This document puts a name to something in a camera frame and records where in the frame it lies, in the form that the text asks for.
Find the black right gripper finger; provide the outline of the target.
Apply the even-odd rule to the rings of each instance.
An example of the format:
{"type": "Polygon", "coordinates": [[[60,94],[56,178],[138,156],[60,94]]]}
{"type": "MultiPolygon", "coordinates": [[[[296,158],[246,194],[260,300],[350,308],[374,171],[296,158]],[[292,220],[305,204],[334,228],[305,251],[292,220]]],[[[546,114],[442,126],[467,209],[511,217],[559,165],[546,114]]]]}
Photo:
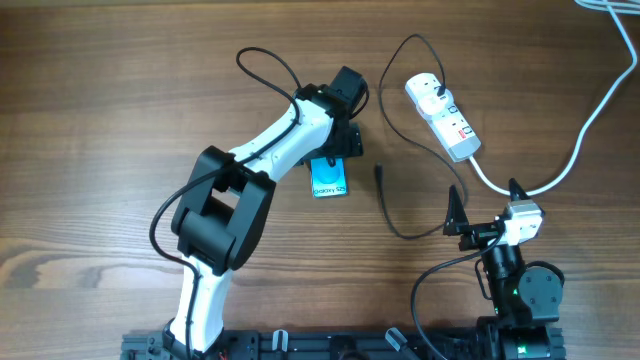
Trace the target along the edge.
{"type": "Polygon", "coordinates": [[[524,201],[524,200],[531,199],[531,197],[520,186],[520,184],[516,181],[515,178],[510,178],[508,185],[509,185],[509,197],[511,201],[524,201]]]}
{"type": "Polygon", "coordinates": [[[449,187],[449,200],[444,220],[443,234],[446,236],[462,235],[470,232],[470,224],[466,216],[463,202],[455,185],[449,187]]]}

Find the blue-screen Galaxy S25 smartphone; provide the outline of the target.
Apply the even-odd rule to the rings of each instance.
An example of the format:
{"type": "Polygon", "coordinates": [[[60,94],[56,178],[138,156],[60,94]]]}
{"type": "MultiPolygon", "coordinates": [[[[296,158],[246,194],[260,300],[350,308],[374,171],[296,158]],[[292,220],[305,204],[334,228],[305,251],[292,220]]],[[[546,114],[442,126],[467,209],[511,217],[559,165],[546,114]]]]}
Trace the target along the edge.
{"type": "Polygon", "coordinates": [[[326,158],[310,161],[311,188],[315,198],[346,196],[348,185],[344,162],[336,159],[329,162],[326,158]]]}

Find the white power strip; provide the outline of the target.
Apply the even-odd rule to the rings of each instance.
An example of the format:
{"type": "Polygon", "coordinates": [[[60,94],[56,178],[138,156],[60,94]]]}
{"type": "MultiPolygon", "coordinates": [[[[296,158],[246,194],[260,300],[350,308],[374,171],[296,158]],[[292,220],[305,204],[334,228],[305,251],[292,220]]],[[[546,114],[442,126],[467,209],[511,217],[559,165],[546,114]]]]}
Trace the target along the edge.
{"type": "MultiPolygon", "coordinates": [[[[434,74],[420,73],[406,82],[405,91],[419,113],[418,99],[427,92],[437,91],[439,94],[441,87],[440,81],[434,74]]],[[[468,160],[480,148],[480,139],[456,106],[454,97],[453,103],[442,112],[429,117],[420,113],[419,115],[429,125],[453,162],[468,160]]]]}

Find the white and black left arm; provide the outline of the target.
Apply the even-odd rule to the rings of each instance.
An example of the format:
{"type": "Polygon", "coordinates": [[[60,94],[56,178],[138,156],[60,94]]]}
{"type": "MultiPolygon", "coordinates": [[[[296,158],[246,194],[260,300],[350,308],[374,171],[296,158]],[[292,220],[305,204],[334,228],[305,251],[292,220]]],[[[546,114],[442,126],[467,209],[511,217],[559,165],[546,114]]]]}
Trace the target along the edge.
{"type": "Polygon", "coordinates": [[[285,114],[253,140],[230,151],[205,149],[168,200],[184,282],[163,345],[178,359],[204,359],[219,343],[231,278],[257,247],[282,177],[306,163],[313,190],[347,191],[343,161],[363,152],[352,120],[368,99],[366,81],[342,67],[330,84],[308,84],[288,99],[285,114]]]}

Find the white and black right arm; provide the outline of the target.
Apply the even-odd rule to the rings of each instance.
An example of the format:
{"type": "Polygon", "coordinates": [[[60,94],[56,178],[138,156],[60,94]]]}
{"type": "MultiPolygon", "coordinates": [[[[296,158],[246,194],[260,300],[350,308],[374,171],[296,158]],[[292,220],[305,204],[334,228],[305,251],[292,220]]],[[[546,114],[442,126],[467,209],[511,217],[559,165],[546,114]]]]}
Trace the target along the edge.
{"type": "Polygon", "coordinates": [[[545,211],[509,180],[503,212],[471,224],[457,189],[449,189],[443,233],[459,236],[461,251],[476,251],[474,271],[495,314],[476,322],[472,351],[479,359],[563,359],[559,320],[565,277],[545,261],[525,262],[521,246],[538,237],[545,211]]]}

